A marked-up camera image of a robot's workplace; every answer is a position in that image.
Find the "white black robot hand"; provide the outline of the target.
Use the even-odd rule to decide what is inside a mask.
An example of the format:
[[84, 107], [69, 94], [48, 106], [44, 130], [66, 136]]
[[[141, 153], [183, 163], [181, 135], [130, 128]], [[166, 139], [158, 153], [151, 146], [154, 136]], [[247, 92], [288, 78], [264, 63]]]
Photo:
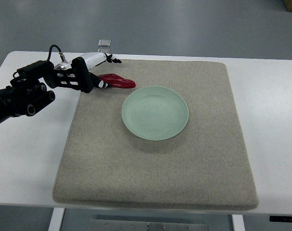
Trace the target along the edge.
[[[104, 62], [108, 63], [121, 63], [122, 61], [116, 56], [110, 53], [103, 52], [87, 52], [81, 56], [86, 63], [87, 69], [90, 70]], [[110, 88], [111, 85], [101, 80], [98, 76], [93, 73], [90, 73], [90, 79], [92, 84], [96, 88]]]

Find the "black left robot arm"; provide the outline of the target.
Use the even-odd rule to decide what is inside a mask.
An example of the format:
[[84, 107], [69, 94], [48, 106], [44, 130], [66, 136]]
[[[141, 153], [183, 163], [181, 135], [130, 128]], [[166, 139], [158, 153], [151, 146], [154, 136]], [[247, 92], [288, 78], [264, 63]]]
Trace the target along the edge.
[[10, 117], [34, 116], [55, 100], [48, 88], [71, 88], [89, 93], [94, 88], [94, 75], [85, 60], [77, 57], [69, 69], [56, 69], [49, 58], [39, 60], [13, 73], [13, 79], [0, 89], [0, 123]]

